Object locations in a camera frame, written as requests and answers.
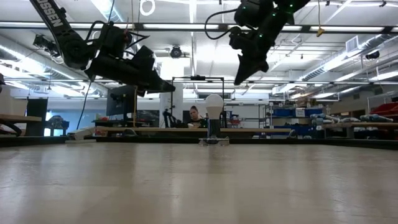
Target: table surface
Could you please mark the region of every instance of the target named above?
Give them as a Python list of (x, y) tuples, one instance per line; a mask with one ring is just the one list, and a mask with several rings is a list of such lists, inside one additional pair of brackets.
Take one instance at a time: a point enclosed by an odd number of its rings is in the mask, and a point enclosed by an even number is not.
[(9, 114), (0, 114), (0, 119), (6, 121), (42, 121), (41, 117), (34, 117), (34, 116), (19, 116), (19, 115), (9, 115)]
[(396, 224), (398, 153), (86, 143), (0, 150), (1, 224)]
[[(206, 128), (124, 128), (124, 127), (96, 127), (97, 131), (124, 131), (131, 129), (134, 131), (145, 131), (145, 132), (207, 132)], [(221, 132), (290, 132), (289, 128), (221, 128)]]
[(372, 123), (372, 122), (351, 122), (323, 124), (323, 128), (354, 128), (354, 127), (375, 127), (375, 128), (398, 128), (398, 123)]

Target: workbench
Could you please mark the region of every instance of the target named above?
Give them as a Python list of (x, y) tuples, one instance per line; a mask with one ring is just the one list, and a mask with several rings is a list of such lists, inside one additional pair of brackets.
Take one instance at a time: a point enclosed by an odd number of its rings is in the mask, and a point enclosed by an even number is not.
[(35, 116), (19, 116), (11, 114), (0, 114), (0, 119), (8, 121), (13, 124), (21, 123), (26, 124), (25, 136), (36, 136), (43, 128), (43, 122), (41, 117)]
[(323, 124), (322, 128), (325, 129), (335, 129), (343, 128), (347, 132), (347, 138), (354, 139), (354, 128), (377, 128), (386, 130), (398, 129), (398, 123), (371, 123), (371, 122), (351, 122), (351, 123), (336, 123), (336, 124)]
[[(206, 128), (125, 128), (125, 127), (96, 127), (96, 131), (108, 133), (122, 133), (130, 129), (139, 136), (152, 137), (190, 137), (203, 138), (207, 135)], [(252, 138), (256, 133), (289, 133), (289, 128), (221, 128), (221, 134), (230, 138)]]

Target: black cable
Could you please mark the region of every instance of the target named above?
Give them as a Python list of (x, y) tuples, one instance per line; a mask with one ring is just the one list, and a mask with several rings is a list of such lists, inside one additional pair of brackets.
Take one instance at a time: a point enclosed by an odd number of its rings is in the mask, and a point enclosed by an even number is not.
[(210, 37), (210, 36), (209, 36), (209, 33), (207, 33), (207, 23), (209, 22), (209, 20), (210, 20), (213, 16), (217, 16), (217, 15), (224, 14), (224, 13), (236, 12), (237, 10), (238, 10), (238, 9), (232, 9), (232, 10), (227, 10), (227, 11), (221, 11), (221, 12), (216, 12), (216, 13), (210, 15), (210, 16), (207, 18), (206, 22), (205, 22), (205, 34), (206, 34), (206, 36), (207, 36), (209, 39), (211, 39), (211, 40), (218, 40), (218, 39), (224, 37), (229, 31), (231, 31), (232, 28), (228, 29), (227, 31), (225, 31), (225, 33), (223, 33), (223, 34), (221, 34), (221, 35), (219, 35), (219, 36), (217, 36), (217, 37)]
[[(137, 21), (137, 24), (139, 25), (139, 16), (141, 15), (141, 12), (140, 12), (140, 7), (138, 7), (138, 21)], [(139, 39), (139, 40), (137, 40), (137, 41), (135, 41), (135, 42), (133, 42), (132, 44), (130, 44), (130, 46), (133, 46), (134, 44), (136, 44), (136, 43), (138, 43), (138, 42), (140, 42), (140, 41), (142, 41), (142, 40), (144, 40), (144, 39)]]
[(94, 29), (94, 26), (97, 25), (97, 24), (99, 24), (99, 23), (104, 24), (104, 25), (106, 24), (106, 23), (103, 22), (103, 21), (95, 21), (95, 22), (91, 25), (90, 29), (88, 30), (88, 34), (87, 34), (87, 36), (86, 36), (86, 41), (88, 41), (88, 39), (90, 38), (91, 32), (92, 32), (93, 29)]
[(85, 108), (86, 108), (86, 102), (87, 102), (88, 92), (89, 92), (89, 90), (90, 90), (90, 87), (91, 87), (91, 84), (92, 84), (92, 83), (93, 83), (93, 82), (90, 81), (90, 84), (88, 85), (88, 89), (87, 89), (86, 96), (85, 96), (85, 102), (83, 103), (83, 109), (81, 110), (81, 115), (80, 115), (80, 118), (79, 118), (79, 122), (77, 123), (77, 128), (76, 128), (76, 130), (79, 130), (80, 121), (81, 121), (81, 118), (83, 117), (83, 113), (85, 112)]
[(108, 23), (111, 22), (111, 16), (112, 16), (112, 12), (113, 12), (113, 7), (114, 7), (114, 2), (115, 2), (115, 1), (116, 1), (116, 0), (113, 0), (113, 2), (112, 2), (111, 12), (109, 13), (109, 17), (108, 17)]
[(142, 40), (145, 40), (146, 38), (148, 38), (148, 37), (143, 37), (143, 38), (141, 38), (141, 39), (139, 39), (139, 40), (137, 40), (137, 41), (134, 41), (133, 43), (131, 43), (128, 47), (127, 47), (127, 49), (129, 49), (130, 47), (132, 47), (132, 46), (134, 46), (134, 44), (138, 44), (138, 42), (140, 42), (140, 41), (142, 41)]
[(134, 53), (132, 53), (132, 52), (130, 52), (128, 50), (125, 50), (124, 53), (131, 54), (132, 56), (136, 56)]

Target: fluorescent light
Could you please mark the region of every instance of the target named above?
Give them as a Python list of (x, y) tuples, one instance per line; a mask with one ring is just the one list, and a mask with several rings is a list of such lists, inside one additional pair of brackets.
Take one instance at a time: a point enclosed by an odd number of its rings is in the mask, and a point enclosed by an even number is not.
[(315, 95), (313, 98), (325, 98), (331, 95), (334, 95), (335, 93), (320, 93), (318, 95)]
[[(145, 29), (204, 29), (204, 24), (144, 24)], [(207, 29), (218, 29), (218, 25), (208, 24)]]
[(0, 26), (12, 28), (47, 28), (44, 22), (0, 22)]
[(370, 82), (376, 82), (376, 81), (380, 81), (380, 80), (385, 80), (387, 78), (392, 78), (398, 75), (398, 72), (387, 72), (381, 75), (378, 75), (376, 77), (370, 78), (369, 81)]
[(341, 91), (340, 93), (348, 93), (348, 92), (353, 91), (353, 90), (356, 90), (356, 89), (358, 89), (358, 88), (359, 88), (359, 86), (352, 87), (352, 88), (348, 88), (348, 89), (346, 89), (346, 90)]
[(0, 45), (0, 49), (6, 51), (7, 53), (15, 56), (16, 58), (19, 59), (18, 62), (13, 62), (16, 64), (16, 66), (23, 68), (26, 71), (32, 72), (32, 73), (43, 73), (45, 71), (44, 67), (39, 63), (36, 62), (35, 60), (26, 57), (25, 55), (22, 55), (14, 50), (11, 50), (5, 46)]
[(56, 93), (67, 95), (67, 96), (82, 96), (81, 93), (71, 90), (71, 89), (68, 89), (68, 88), (65, 88), (65, 87), (62, 87), (62, 86), (53, 86), (53, 87), (51, 87), (51, 89)]
[(11, 78), (32, 78), (30, 75), (26, 75), (20, 71), (5, 67), (3, 65), (0, 65), (0, 73), (2, 73), (5, 77)]
[[(349, 31), (356, 31), (356, 32), (380, 32), (384, 29), (384, 27), (343, 27), (343, 26), (321, 26), (322, 29), (325, 31), (331, 32), (349, 32)], [(319, 27), (311, 26), (310, 31), (317, 31)]]
[(344, 76), (342, 76), (342, 77), (336, 79), (335, 82), (341, 82), (341, 81), (347, 80), (347, 79), (349, 79), (349, 78), (352, 78), (352, 77), (354, 77), (354, 76), (355, 76), (355, 74), (353, 74), (353, 73), (348, 74), (348, 75), (344, 75)]
[(239, 27), (241, 30), (251, 30), (251, 29), (248, 28), (248, 27), (241, 27), (241, 26), (238, 26), (238, 25), (229, 25), (229, 26), (228, 26), (228, 29), (230, 29), (230, 28), (232, 28), (232, 27)]
[[(224, 93), (232, 93), (233, 89), (224, 89)], [(198, 93), (222, 93), (223, 89), (198, 89)]]
[[(99, 10), (99, 12), (103, 15), (103, 17), (106, 20), (108, 20), (109, 14), (111, 13), (113, 1), (112, 0), (91, 0), (91, 2)], [(123, 22), (116, 7), (113, 7), (113, 9), (112, 9), (111, 20), (113, 22)]]
[(14, 87), (21, 88), (21, 89), (24, 89), (24, 90), (28, 90), (29, 89), (27, 86), (25, 86), (25, 85), (23, 85), (23, 84), (21, 84), (19, 82), (8, 82), (8, 81), (6, 81), (6, 84), (9, 85), (9, 86), (14, 86)]
[(283, 31), (300, 31), (302, 26), (284, 26), (282, 28)]

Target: white wall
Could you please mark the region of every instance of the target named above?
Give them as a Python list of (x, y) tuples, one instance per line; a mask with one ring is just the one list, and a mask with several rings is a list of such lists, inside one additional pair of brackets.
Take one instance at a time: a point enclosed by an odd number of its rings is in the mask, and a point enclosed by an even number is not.
[(27, 100), (18, 100), (10, 96), (8, 86), (2, 86), (0, 94), (0, 114), (25, 115)]

